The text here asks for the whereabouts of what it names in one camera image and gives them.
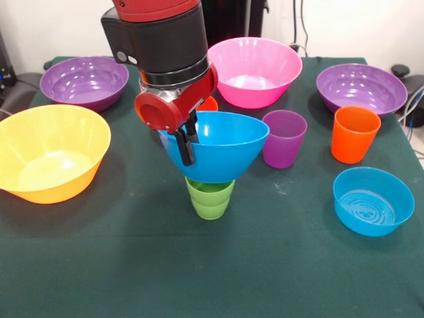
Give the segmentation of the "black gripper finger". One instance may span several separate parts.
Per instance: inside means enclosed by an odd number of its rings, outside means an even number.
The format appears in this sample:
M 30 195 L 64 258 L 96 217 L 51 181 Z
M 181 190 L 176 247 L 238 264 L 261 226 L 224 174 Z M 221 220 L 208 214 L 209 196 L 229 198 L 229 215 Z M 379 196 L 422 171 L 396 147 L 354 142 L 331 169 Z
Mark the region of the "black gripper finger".
M 197 123 L 197 113 L 191 112 L 189 114 L 188 120 L 185 122 L 186 135 L 189 141 L 198 143 L 196 123 Z
M 191 141 L 183 129 L 178 129 L 174 136 L 180 151 L 180 156 L 184 166 L 191 166 L 195 163 L 195 156 L 193 154 L 193 148 Z

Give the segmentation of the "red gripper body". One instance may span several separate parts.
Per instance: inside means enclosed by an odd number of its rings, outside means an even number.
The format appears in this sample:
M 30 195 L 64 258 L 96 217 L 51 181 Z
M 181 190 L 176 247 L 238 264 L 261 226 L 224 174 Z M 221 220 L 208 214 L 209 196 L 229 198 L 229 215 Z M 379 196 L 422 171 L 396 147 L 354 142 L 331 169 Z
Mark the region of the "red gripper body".
M 190 114 L 204 102 L 217 87 L 218 74 L 211 66 L 194 83 L 177 89 L 140 87 L 134 108 L 143 123 L 157 131 L 174 133 L 184 125 Z

